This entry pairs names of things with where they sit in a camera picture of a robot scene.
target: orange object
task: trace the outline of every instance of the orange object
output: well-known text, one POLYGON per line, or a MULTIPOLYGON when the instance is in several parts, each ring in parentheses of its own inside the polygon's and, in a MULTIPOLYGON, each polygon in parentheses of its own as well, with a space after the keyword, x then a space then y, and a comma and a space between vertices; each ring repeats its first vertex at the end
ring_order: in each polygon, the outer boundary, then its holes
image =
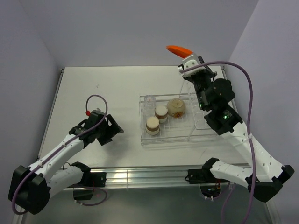
POLYGON ((171 53, 182 58, 188 57, 190 54, 193 54, 192 51, 176 45, 168 45, 166 49, 168 49, 171 53))

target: gray floor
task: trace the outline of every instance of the gray floor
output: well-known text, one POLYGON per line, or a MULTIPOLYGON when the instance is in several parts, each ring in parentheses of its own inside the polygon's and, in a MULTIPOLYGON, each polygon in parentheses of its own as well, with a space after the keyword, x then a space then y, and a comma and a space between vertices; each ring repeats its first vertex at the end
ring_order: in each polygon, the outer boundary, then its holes
MULTIPOLYGON (((205 201, 199 196, 198 186, 108 192, 109 198, 103 204, 85 207, 74 203, 72 190, 65 190, 39 214, 28 214, 22 224, 219 224, 226 198, 223 195, 214 202, 205 201)), ((235 189, 226 209, 227 224, 241 223, 248 198, 245 188, 235 189)), ((254 200, 246 224, 269 223, 272 222, 265 204, 254 200)))

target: white table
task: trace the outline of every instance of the white table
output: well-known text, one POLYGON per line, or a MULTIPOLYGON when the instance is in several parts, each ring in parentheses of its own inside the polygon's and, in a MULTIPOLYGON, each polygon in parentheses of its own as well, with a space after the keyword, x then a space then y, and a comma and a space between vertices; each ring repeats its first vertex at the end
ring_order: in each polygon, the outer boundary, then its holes
MULTIPOLYGON (((217 77, 223 77, 220 66, 211 69, 217 71, 217 77)), ((79 161, 92 168, 201 165, 211 157, 227 163, 245 163, 232 147, 217 142, 141 146, 139 95, 179 93, 182 82, 176 66, 65 68, 40 156, 86 119, 86 99, 99 94, 108 102, 108 113, 125 132, 103 147, 95 141, 69 162, 79 161)), ((97 107, 105 110, 99 98, 92 98, 88 107, 90 111, 97 107)))

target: wall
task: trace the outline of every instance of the wall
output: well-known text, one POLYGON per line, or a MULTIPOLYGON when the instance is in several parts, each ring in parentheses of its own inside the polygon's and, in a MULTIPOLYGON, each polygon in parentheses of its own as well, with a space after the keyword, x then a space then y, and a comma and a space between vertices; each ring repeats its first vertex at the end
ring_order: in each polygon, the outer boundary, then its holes
MULTIPOLYGON (((260 0, 230 61, 250 74, 254 88, 252 132, 294 176, 275 197, 284 224, 298 223, 299 203, 299 1, 260 0)), ((248 84, 244 75, 228 69, 236 104, 245 118, 248 84)))
POLYGON ((229 59, 258 0, 20 0, 61 67, 175 65, 165 46, 229 59))
POLYGON ((20 3, 0 5, 0 222, 8 224, 12 173, 37 157, 59 70, 20 3))

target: dish rack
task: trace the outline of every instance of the dish rack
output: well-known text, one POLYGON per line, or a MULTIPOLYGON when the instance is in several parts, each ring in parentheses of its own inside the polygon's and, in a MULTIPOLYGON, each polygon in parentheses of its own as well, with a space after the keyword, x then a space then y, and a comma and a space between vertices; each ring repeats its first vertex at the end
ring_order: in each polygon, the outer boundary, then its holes
POLYGON ((156 98, 156 106, 166 106, 169 100, 180 98, 186 104, 186 111, 180 118, 168 116, 167 121, 160 124, 160 132, 157 135, 148 134, 145 131, 146 120, 148 117, 154 116, 154 111, 152 114, 143 111, 145 97, 146 96, 139 97, 142 146, 169 142, 212 141, 218 138, 217 133, 207 125, 204 119, 207 112, 200 110, 197 97, 192 93, 191 89, 189 89, 189 93, 154 95, 156 98))

